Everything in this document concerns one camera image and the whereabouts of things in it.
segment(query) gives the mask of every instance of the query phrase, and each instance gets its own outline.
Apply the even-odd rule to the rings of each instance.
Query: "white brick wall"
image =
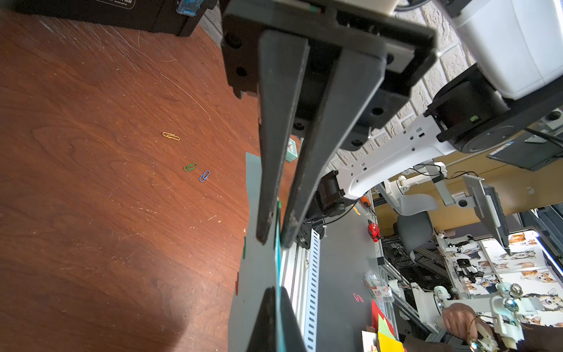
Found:
[[[434,28],[438,35],[437,46],[440,58],[414,85],[410,101],[391,118],[385,128],[372,131],[368,142],[356,152],[339,150],[328,164],[328,168],[332,170],[353,163],[364,155],[374,153],[383,143],[401,133],[412,123],[416,115],[426,110],[434,95],[446,83],[475,63],[467,48],[459,41],[453,28],[432,2],[413,11],[397,12],[395,16],[405,21]],[[222,36],[219,18],[219,9],[216,7],[208,10],[200,22],[203,29],[217,44]]]

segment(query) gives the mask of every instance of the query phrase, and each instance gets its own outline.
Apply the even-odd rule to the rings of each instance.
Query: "corgi picture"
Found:
[[[525,262],[523,262],[523,263],[518,263],[518,264],[516,264],[516,265],[520,265],[520,267],[522,267],[522,269],[535,267],[535,264],[532,263],[531,261],[525,261]]]
[[[487,278],[482,278],[479,285],[483,286],[487,290],[487,292],[495,293],[495,292],[497,292],[497,284],[499,282],[500,281],[497,278],[495,278],[494,276],[491,276],[491,277],[487,277]]]
[[[537,270],[522,271],[522,276],[520,278],[539,282],[557,282],[557,280],[553,280],[549,277],[548,271],[544,271],[543,273],[539,273]]]
[[[542,317],[531,317],[531,318],[529,318],[530,316],[531,315],[528,315],[528,316],[524,315],[523,323],[541,325]]]
[[[526,240],[526,235],[524,235],[524,233],[522,232],[519,234],[512,235],[508,240],[508,242],[510,244],[519,244],[521,242],[524,242],[525,240]]]
[[[489,271],[489,272],[493,271],[493,269],[491,268],[491,263],[486,261],[486,260],[480,261],[478,264],[479,264],[479,267],[481,267],[481,269],[483,271]],[[508,263],[502,263],[502,264],[493,263],[493,266],[497,270],[507,270],[507,269],[509,269]]]
[[[524,242],[520,243],[522,246],[535,246],[538,242],[535,239],[527,239]]]
[[[475,286],[471,284],[471,282],[469,282],[469,280],[465,280],[465,285],[467,286],[467,289],[471,289],[471,290],[477,289]]]
[[[471,259],[481,259],[481,256],[479,255],[480,250],[481,250],[481,246],[477,246],[475,248],[466,249],[462,253]]]
[[[563,298],[559,297],[552,288],[546,295],[539,295],[537,293],[528,293],[523,297],[537,297],[542,302],[543,311],[563,311]]]
[[[501,260],[519,260],[519,259],[535,259],[535,251],[533,249],[528,249],[523,252],[513,252],[512,255],[505,253],[500,256]]]

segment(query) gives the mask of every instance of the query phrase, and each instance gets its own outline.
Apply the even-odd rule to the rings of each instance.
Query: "person's arm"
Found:
[[[457,337],[467,341],[470,337],[477,339],[477,324],[483,326],[489,334],[494,336],[493,329],[485,323],[468,305],[454,303],[442,312],[446,329]]]
[[[471,307],[455,303],[442,312],[446,329],[465,341],[469,337],[477,338],[477,327],[475,324],[482,325],[499,343],[499,347],[504,345],[500,335],[495,334],[493,329],[480,318]],[[561,351],[563,346],[563,328],[554,328],[539,325],[523,324],[522,332],[524,340],[517,344],[519,352],[555,352]]]

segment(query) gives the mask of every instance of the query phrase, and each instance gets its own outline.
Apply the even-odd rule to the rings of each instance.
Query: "paper clip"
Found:
[[[209,170],[205,171],[203,175],[199,178],[199,182],[205,181],[209,177]]]
[[[184,166],[184,171],[191,171],[195,169],[198,165],[196,163],[191,163],[189,165]]]
[[[164,137],[166,137],[166,138],[175,139],[175,140],[177,140],[177,141],[180,140],[180,137],[178,137],[178,136],[176,136],[176,135],[173,135],[173,134],[171,134],[171,133],[168,133],[168,132],[162,132],[162,135],[163,135]]]

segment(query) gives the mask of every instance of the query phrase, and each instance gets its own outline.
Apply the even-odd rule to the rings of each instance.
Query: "green paper clip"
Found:
[[[191,164],[189,164],[189,165],[187,165],[187,166],[184,166],[184,171],[186,171],[186,172],[187,172],[187,171],[191,171],[191,170],[195,169],[197,166],[198,166],[198,165],[197,165],[196,163],[191,163]]]

